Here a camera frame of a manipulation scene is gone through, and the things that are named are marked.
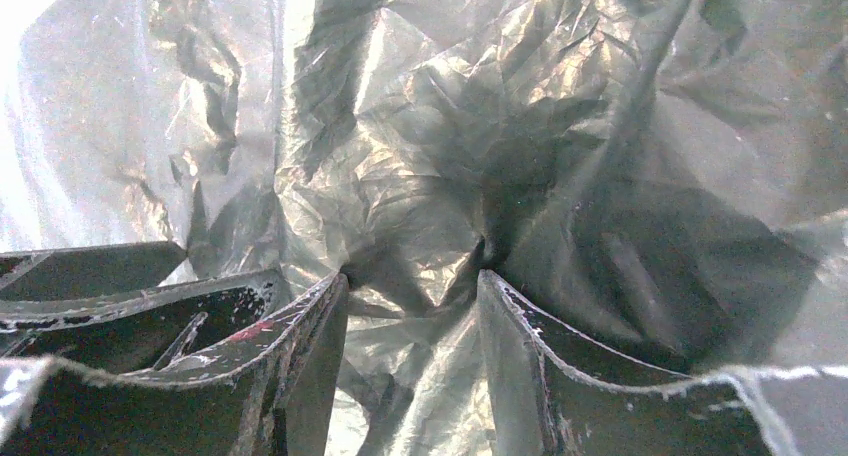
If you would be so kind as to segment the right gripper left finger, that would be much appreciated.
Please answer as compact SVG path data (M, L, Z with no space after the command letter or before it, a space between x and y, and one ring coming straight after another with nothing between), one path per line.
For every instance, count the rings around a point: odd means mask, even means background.
M1 355L5 455L320 455L347 327L337 274L161 370Z

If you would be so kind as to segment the black wrapping paper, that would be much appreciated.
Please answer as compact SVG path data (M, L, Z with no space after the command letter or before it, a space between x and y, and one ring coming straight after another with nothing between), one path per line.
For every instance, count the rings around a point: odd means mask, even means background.
M320 455L498 455L478 274L847 451L847 0L1 0L1 256L341 274Z

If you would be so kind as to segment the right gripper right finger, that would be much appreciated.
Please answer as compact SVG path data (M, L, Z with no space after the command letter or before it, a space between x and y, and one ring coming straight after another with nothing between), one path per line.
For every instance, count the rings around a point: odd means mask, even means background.
M767 455L741 391L642 362L542 311L496 273L477 308L498 455Z

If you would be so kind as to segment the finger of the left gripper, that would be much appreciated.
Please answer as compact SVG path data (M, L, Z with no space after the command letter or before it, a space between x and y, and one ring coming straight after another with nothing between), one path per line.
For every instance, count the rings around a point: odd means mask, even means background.
M161 370L292 300L276 269L165 284L185 257L165 241L2 254L2 357Z

